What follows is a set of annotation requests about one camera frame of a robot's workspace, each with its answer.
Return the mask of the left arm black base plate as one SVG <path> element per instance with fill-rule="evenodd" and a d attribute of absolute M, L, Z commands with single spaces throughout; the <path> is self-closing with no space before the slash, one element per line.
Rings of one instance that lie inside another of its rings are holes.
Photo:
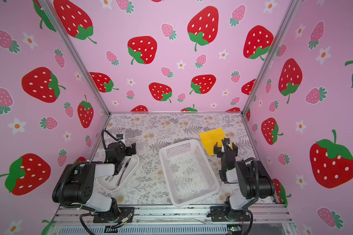
<path fill-rule="evenodd" d="M 107 212 L 99 212 L 94 216 L 93 223 L 131 223 L 135 207 L 119 207 Z"/>

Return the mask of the yellow paper napkin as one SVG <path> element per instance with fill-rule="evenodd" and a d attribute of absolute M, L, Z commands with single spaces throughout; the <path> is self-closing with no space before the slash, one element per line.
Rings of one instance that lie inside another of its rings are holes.
<path fill-rule="evenodd" d="M 222 147 L 222 139 L 226 138 L 226 134 L 221 128 L 200 133 L 199 136 L 209 156 L 214 155 L 213 150 L 216 143 L 218 144 L 218 147 Z"/>

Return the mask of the metal knife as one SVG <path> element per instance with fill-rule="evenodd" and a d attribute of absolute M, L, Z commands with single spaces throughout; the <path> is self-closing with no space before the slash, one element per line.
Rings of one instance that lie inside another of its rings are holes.
<path fill-rule="evenodd" d="M 118 181 L 117 181 L 117 184 L 116 184 L 117 187 L 120 185 L 120 182 L 121 182 L 121 180 L 122 180 L 122 177 L 123 177 L 123 175 L 124 175 L 124 172 L 126 171 L 126 169 L 127 169 L 128 165 L 129 165 L 130 161 L 131 161 L 131 158 L 129 158 L 129 159 L 127 160 L 127 162 L 126 162 L 126 164 L 125 164 L 125 166 L 124 166 L 123 172 L 122 172 L 120 178 L 119 178 Z"/>

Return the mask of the white plastic perforated basket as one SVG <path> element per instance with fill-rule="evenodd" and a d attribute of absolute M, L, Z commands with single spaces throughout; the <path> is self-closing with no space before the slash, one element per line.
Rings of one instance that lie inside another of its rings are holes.
<path fill-rule="evenodd" d="M 220 190 L 219 181 L 197 140 L 186 140 L 159 150 L 171 203 L 194 204 Z"/>

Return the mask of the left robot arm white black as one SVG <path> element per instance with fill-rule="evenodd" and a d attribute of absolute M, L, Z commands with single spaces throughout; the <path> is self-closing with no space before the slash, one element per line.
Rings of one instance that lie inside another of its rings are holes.
<path fill-rule="evenodd" d="M 120 225 L 131 222 L 134 208 L 121 208 L 117 200 L 94 191 L 97 183 L 108 191 L 120 190 L 139 167 L 136 144 L 126 147 L 122 141 L 105 148 L 104 162 L 80 162 L 65 167 L 52 199 L 64 208 L 87 210 L 95 223 L 114 222 Z"/>

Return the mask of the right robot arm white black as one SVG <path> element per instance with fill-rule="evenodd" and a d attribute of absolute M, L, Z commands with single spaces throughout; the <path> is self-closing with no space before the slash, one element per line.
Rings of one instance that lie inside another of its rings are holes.
<path fill-rule="evenodd" d="M 227 197 L 223 206 L 211 207 L 207 215 L 212 221 L 237 221 L 251 217 L 249 207 L 259 199 L 271 197 L 275 186 L 265 167 L 256 158 L 238 161 L 238 147 L 229 138 L 222 139 L 222 146 L 215 144 L 213 153 L 221 159 L 219 175 L 225 184 L 238 184 L 239 191 Z"/>

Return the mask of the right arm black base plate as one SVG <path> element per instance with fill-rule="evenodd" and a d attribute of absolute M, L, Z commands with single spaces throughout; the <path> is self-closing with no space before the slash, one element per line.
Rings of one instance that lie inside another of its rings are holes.
<path fill-rule="evenodd" d="M 207 214 L 213 222 L 250 222 L 251 215 L 248 211 L 237 211 L 224 208 L 224 206 L 211 206 Z"/>

